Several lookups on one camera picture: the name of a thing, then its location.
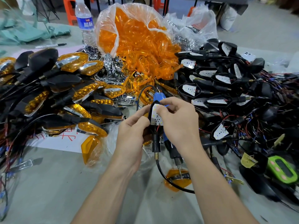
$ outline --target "person's left hand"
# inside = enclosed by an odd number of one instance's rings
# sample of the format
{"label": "person's left hand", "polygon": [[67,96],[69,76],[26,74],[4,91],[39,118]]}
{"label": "person's left hand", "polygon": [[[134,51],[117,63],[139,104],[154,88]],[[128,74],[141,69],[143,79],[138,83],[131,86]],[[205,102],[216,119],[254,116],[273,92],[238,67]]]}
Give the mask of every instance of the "person's left hand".
{"label": "person's left hand", "polygon": [[144,136],[144,129],[150,125],[150,121],[143,115],[149,111],[150,105],[147,105],[119,125],[116,148],[110,164],[132,174],[139,169],[142,144],[149,141],[148,135]]}

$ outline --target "concrete floor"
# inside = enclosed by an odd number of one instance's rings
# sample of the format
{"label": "concrete floor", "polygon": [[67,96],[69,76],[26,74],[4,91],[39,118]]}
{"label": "concrete floor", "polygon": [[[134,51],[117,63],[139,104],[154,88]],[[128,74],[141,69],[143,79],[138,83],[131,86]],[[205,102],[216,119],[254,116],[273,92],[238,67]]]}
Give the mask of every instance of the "concrete floor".
{"label": "concrete floor", "polygon": [[[180,6],[177,5],[180,1],[171,0],[169,12],[178,12],[176,8]],[[188,6],[193,6],[193,1],[188,2]],[[184,9],[180,14],[186,15],[189,7],[180,6]],[[93,6],[94,15],[96,11],[96,7]],[[67,23],[65,13],[59,12],[58,15],[61,20],[51,22]],[[219,38],[241,46],[238,49],[239,53],[248,51],[273,63],[281,57],[290,60],[299,50],[298,30],[299,17],[277,9],[276,6],[251,3],[244,15],[237,17],[230,32],[219,31]],[[70,46],[80,44],[79,29],[72,27],[71,31],[71,37],[60,37],[52,42],[67,41]],[[36,43],[38,42],[21,47],[1,46],[0,49],[12,54],[20,48],[31,49],[37,45]],[[293,69],[299,71],[296,64],[295,60]],[[165,172],[173,165],[167,157],[161,157],[160,161]],[[39,166],[22,170],[10,182],[10,209],[3,223],[68,224],[94,187],[104,166],[89,169],[84,166],[81,154],[52,149],[33,148],[25,155],[25,159],[36,158],[43,158]],[[224,159],[219,157],[219,163],[226,165],[237,178],[242,179],[234,154],[228,154]],[[236,191],[260,223],[298,223],[299,214],[253,193],[248,185],[240,186]],[[183,192],[174,193],[165,188],[156,167],[142,175],[134,176],[125,195],[117,224],[174,222],[203,223],[195,197]]]}

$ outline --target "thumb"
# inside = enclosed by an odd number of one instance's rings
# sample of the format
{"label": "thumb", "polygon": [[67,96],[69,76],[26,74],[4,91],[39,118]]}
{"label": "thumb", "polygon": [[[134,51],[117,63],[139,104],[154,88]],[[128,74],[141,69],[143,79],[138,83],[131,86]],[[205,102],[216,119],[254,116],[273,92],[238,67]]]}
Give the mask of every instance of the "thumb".
{"label": "thumb", "polygon": [[150,125],[150,121],[147,117],[141,116],[139,120],[133,125],[133,128],[135,128],[138,131],[142,131]]}
{"label": "thumb", "polygon": [[167,116],[170,114],[170,112],[168,111],[168,109],[163,106],[163,105],[158,105],[157,107],[157,114],[162,118],[162,119],[166,119]]}

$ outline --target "orange plastic stool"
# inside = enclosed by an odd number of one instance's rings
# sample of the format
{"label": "orange plastic stool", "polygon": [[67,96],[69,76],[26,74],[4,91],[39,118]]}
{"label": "orange plastic stool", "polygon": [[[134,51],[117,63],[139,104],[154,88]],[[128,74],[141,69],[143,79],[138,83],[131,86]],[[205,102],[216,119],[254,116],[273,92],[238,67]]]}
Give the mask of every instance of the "orange plastic stool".
{"label": "orange plastic stool", "polygon": [[188,12],[188,15],[187,15],[188,17],[190,17],[190,16],[191,16],[191,14],[192,14],[192,11],[193,11],[193,9],[194,9],[194,8],[195,8],[195,7],[191,7],[191,8],[190,8],[190,10],[189,10],[189,12]]}
{"label": "orange plastic stool", "polygon": [[68,18],[69,25],[73,26],[73,20],[77,21],[77,18],[75,16],[75,11],[73,10],[71,1],[75,0],[63,0],[66,16]]}
{"label": "orange plastic stool", "polygon": [[164,3],[161,3],[161,0],[153,0],[154,2],[154,9],[158,12],[159,9],[164,9]]}

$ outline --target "hand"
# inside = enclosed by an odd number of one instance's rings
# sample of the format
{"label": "hand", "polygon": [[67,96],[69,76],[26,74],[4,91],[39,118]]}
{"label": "hand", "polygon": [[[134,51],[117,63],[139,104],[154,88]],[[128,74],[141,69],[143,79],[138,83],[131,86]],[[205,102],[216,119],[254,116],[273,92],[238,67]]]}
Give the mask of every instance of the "hand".
{"label": "hand", "polygon": [[190,144],[199,143],[198,114],[192,104],[176,97],[160,101],[157,114],[163,120],[163,128],[167,138],[173,143],[181,155]]}
{"label": "hand", "polygon": [[150,105],[147,105],[119,125],[116,148],[110,163],[118,165],[125,172],[133,174],[139,169],[142,144],[149,140],[145,139],[143,133],[150,121],[143,115],[149,111]]}

